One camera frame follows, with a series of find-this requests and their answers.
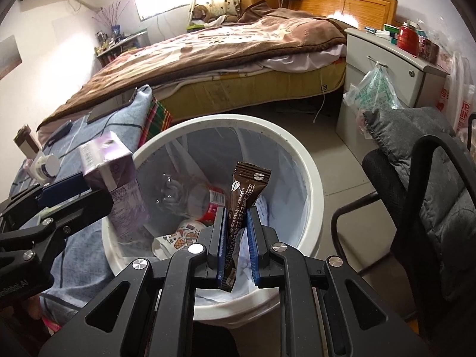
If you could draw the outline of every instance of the red bottle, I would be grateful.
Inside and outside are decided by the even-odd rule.
[[[408,23],[403,23],[400,27],[400,34],[398,35],[397,47],[406,52],[410,52],[413,56],[418,56],[420,48],[420,41],[417,30],[414,26]]]

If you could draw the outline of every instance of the plastic bin liner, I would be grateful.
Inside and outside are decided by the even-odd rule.
[[[171,234],[184,219],[157,207],[160,189],[157,188],[159,181],[154,179],[159,179],[163,173],[198,176],[230,193],[233,170],[238,161],[272,170],[270,182],[262,192],[267,202],[268,223],[276,230],[279,240],[297,247],[309,217],[310,195],[301,171],[293,157],[267,137],[265,131],[259,133],[237,127],[205,128],[188,133],[184,129],[184,135],[161,146],[137,168],[137,179],[151,215],[146,228],[155,235]],[[139,238],[136,245],[129,246],[126,249],[128,254],[123,255],[150,257],[153,236],[146,230],[136,234]],[[197,290],[197,305],[224,302],[256,289],[251,277],[246,234],[240,248],[233,291]]]

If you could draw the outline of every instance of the trash can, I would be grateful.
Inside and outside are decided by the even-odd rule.
[[[324,213],[319,171],[292,134],[247,115],[208,115],[183,122],[160,133],[134,154],[139,185],[152,210],[148,224],[167,231],[184,219],[155,212],[154,178],[158,181],[170,171],[181,175],[198,171],[214,186],[229,189],[238,161],[271,169],[270,182],[262,192],[268,205],[269,226],[276,230],[279,240],[305,256],[315,256]],[[103,219],[103,245],[114,275],[137,257],[156,260],[150,247],[153,236],[146,229],[138,235],[142,236],[137,242],[124,247],[118,243],[109,220]],[[244,270],[232,293],[197,290],[194,319],[236,328],[276,307],[279,290],[258,289],[251,270]]]

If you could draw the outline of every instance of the purple carton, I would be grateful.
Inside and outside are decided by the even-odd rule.
[[[91,189],[106,189],[114,205],[109,219],[118,237],[143,226],[148,219],[132,153],[114,132],[106,132],[79,147],[83,176]]]

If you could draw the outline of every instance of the metal screw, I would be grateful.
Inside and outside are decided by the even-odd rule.
[[[32,257],[35,256],[35,253],[32,250],[26,250],[25,253],[23,254],[23,260],[27,261],[30,260]]]
[[[344,261],[338,256],[333,256],[329,258],[329,264],[332,267],[340,267],[342,264],[344,264]]]
[[[271,248],[276,252],[284,252],[287,250],[287,245],[281,242],[277,242],[273,244]]]
[[[136,259],[134,260],[132,267],[134,267],[136,270],[141,270],[142,268],[147,267],[147,261],[145,259]]]
[[[196,255],[196,254],[201,253],[203,250],[204,250],[203,245],[201,245],[199,243],[189,245],[189,253],[190,254],[195,254]]]
[[[53,222],[53,219],[49,217],[49,218],[46,218],[46,219],[43,220],[42,225],[48,226],[48,225],[50,225],[52,222]]]

